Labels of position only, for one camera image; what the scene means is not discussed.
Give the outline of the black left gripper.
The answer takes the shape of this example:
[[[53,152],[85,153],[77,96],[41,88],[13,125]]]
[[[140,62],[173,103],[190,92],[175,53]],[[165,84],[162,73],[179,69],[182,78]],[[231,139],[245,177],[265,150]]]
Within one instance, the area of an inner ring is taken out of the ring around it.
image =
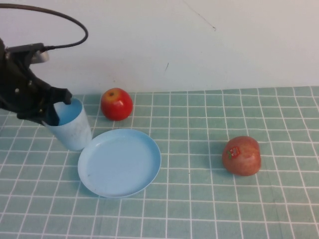
[[[0,42],[0,107],[22,120],[58,126],[54,104],[71,104],[72,94],[52,87],[31,71],[34,55],[43,49],[42,43],[7,48]]]

